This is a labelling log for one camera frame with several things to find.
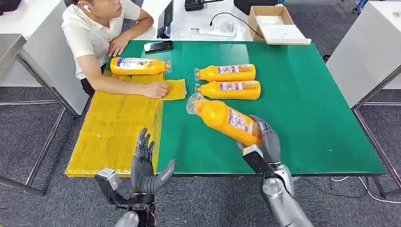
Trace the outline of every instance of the man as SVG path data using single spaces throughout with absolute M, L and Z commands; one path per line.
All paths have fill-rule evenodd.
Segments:
M 121 54 L 129 40 L 147 31 L 153 18 L 130 0 L 73 0 L 63 13 L 62 29 L 75 58 L 76 77 L 84 91 L 161 98 L 167 84 L 139 84 L 102 75 L 108 57 Z M 137 24 L 121 33 L 124 18 Z

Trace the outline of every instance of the orange bottle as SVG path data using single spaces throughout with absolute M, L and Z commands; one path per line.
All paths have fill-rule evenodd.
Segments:
M 207 126 L 247 146 L 261 143 L 258 124 L 221 101 L 210 101 L 195 93 L 188 99 L 186 109 L 189 114 L 201 117 Z
M 195 84 L 195 92 L 214 99 L 255 100 L 261 95 L 261 84 L 256 80 L 234 82 L 212 81 L 205 85 Z
M 169 61 L 148 58 L 112 58 L 110 69 L 115 75 L 156 75 L 170 69 Z
M 243 65 L 210 65 L 204 69 L 195 69 L 195 80 L 207 81 L 244 81 L 254 80 L 256 68 L 253 64 Z

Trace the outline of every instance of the man's hand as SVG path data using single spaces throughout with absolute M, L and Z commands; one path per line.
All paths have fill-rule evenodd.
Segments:
M 109 46 L 109 57 L 115 57 L 122 54 L 128 42 L 131 40 L 131 36 L 128 33 L 121 33 L 119 36 L 115 37 Z
M 143 95 L 149 98 L 162 98 L 168 92 L 168 85 L 161 82 L 153 82 L 145 84 L 143 88 Z
M 152 166 L 152 141 L 149 145 L 150 134 L 143 128 L 139 133 L 135 156 L 131 162 L 131 186 L 133 193 L 154 194 L 173 175 L 176 159 L 170 160 L 165 170 L 155 176 Z

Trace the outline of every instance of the white shirt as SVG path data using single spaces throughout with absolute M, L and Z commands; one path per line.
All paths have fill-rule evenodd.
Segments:
M 107 51 L 110 41 L 121 33 L 122 21 L 124 18 L 137 20 L 140 15 L 140 8 L 130 0 L 120 0 L 121 15 L 110 19 L 110 28 L 90 19 L 79 7 L 71 4 L 64 11 L 63 24 L 67 43 L 71 48 L 77 68 L 75 76 L 78 79 L 86 78 L 77 58 L 84 55 L 95 55 L 99 66 L 105 64 L 108 59 Z

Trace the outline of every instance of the open box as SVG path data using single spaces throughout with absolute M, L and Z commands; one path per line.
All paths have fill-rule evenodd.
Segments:
M 254 41 L 265 40 L 272 45 L 309 45 L 311 39 L 306 39 L 294 25 L 291 16 L 284 6 L 252 6 L 248 24 L 258 34 L 251 30 Z

